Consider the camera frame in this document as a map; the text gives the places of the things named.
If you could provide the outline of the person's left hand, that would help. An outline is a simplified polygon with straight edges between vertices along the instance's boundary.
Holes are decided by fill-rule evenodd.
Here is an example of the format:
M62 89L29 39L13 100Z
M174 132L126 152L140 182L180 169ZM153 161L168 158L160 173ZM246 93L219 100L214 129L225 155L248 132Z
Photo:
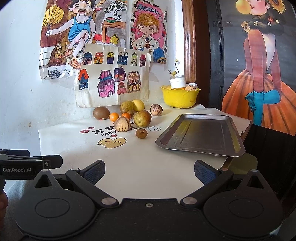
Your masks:
M6 193L3 191L0 194L0 229L4 226L4 218L6 216L6 208L8 207L9 201Z

